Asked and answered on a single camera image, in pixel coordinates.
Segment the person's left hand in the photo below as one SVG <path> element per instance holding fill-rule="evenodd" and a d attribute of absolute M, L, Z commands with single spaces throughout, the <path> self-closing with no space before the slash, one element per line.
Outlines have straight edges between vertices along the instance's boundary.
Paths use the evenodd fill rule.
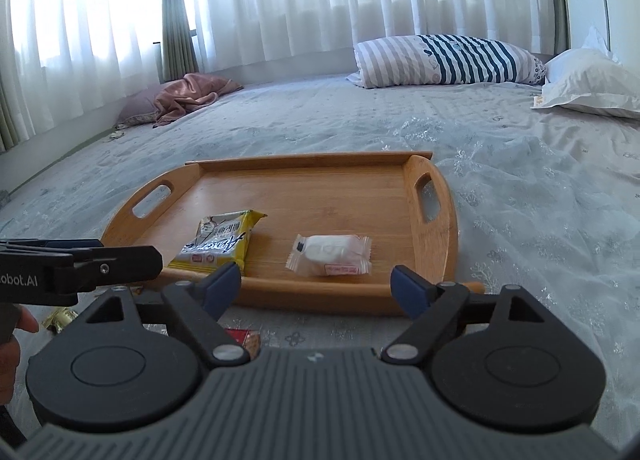
<path fill-rule="evenodd" d="M 21 307 L 21 317 L 17 321 L 17 329 L 28 333 L 37 333 L 39 324 L 32 313 Z M 21 360 L 21 347 L 15 338 L 11 338 L 0 347 L 0 405 L 8 404 L 14 393 L 16 370 Z"/>

